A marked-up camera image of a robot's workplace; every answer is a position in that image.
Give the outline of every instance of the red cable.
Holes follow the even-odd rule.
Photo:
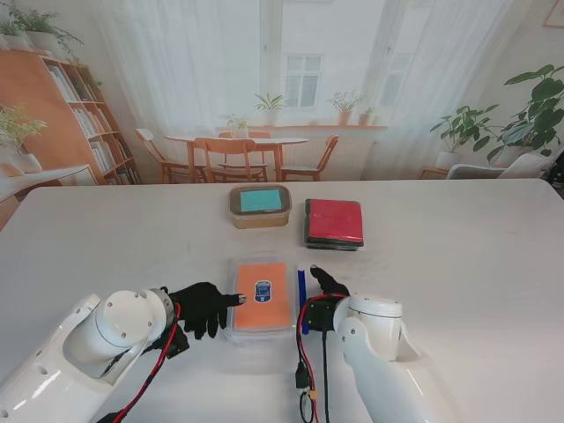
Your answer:
[[[180,304],[177,303],[176,304],[176,320],[180,319],[181,309],[182,308],[181,308]],[[120,411],[120,413],[117,415],[117,417],[114,419],[114,421],[112,423],[120,423],[122,421],[122,419],[127,415],[127,413],[130,412],[131,408],[133,408],[133,406],[137,403],[139,398],[141,398],[141,396],[143,396],[143,394],[145,393],[145,391],[149,387],[150,380],[157,374],[157,372],[159,372],[160,368],[162,367],[163,362],[165,361],[165,358],[167,357],[168,349],[170,348],[170,345],[173,342],[174,334],[176,333],[176,327],[177,327],[176,323],[173,323],[173,327],[170,330],[170,335],[168,336],[167,343],[165,344],[164,348],[162,349],[162,352],[160,353],[159,359],[157,360],[157,364],[155,364],[155,367],[152,368],[152,371],[149,374],[149,376],[147,377],[147,379],[145,380],[145,383],[143,383],[143,386],[141,387],[141,389],[139,390],[137,395],[135,395],[135,397],[131,400],[131,402],[129,404],[127,404],[127,406],[123,410]]]
[[[306,314],[306,307],[308,306],[310,301],[322,300],[322,299],[331,298],[331,297],[346,298],[347,295],[344,295],[342,293],[332,293],[332,294],[324,293],[322,295],[317,295],[316,297],[309,298],[306,301],[306,303],[303,305],[303,307],[301,308],[300,317],[298,319],[298,331],[300,332],[300,346],[299,346],[299,348],[301,349],[301,355],[303,356],[304,360],[306,361],[306,366],[308,367],[309,377],[311,378],[311,389],[312,390],[315,390],[315,377],[314,377],[313,368],[311,367],[311,364],[309,363],[309,358],[308,358],[308,355],[306,354],[306,349],[304,348],[303,341],[301,339],[301,328],[302,328],[302,324],[303,324],[303,318]],[[319,418],[317,417],[317,401],[313,400],[312,405],[313,405],[313,413],[314,413],[315,422],[319,423]]]

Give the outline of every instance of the bookshelf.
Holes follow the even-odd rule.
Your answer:
[[[137,164],[87,67],[25,51],[0,50],[0,103],[21,101],[47,122],[25,148],[44,169],[88,164],[98,184],[141,183]]]

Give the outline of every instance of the clear container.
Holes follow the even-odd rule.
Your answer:
[[[294,263],[276,253],[237,257],[232,261],[231,275],[230,292],[245,294],[247,302],[228,309],[227,339],[254,344],[294,334],[299,312]]]
[[[239,229],[284,226],[290,218],[292,198],[282,185],[255,184],[232,189],[229,211]]]

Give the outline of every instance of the blue pen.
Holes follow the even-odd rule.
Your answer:
[[[300,295],[300,310],[308,301],[308,290],[306,288],[306,272],[298,269],[298,293]],[[307,323],[301,324],[301,333],[307,335],[309,333],[309,326]]]

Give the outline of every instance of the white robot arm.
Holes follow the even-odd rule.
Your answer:
[[[338,303],[333,326],[373,422],[462,422],[433,362],[409,342],[400,303],[354,294]]]
[[[2,423],[90,421],[145,348],[174,318],[159,289],[79,302],[0,386]]]

